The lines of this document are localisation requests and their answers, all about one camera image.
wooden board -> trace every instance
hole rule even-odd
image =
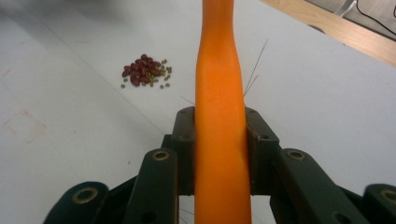
[[[396,42],[344,20],[304,0],[262,0],[264,3],[316,26],[326,35],[380,61],[396,66]]]

white surface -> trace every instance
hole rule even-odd
[[[396,185],[395,68],[259,1],[235,2],[234,31],[245,85],[268,39],[246,104],[282,147],[359,194]],[[74,185],[135,176],[194,100],[200,32],[198,0],[0,0],[0,223],[41,223]],[[171,88],[120,88],[142,53],[168,59]],[[267,199],[252,204],[253,223],[274,223]]]

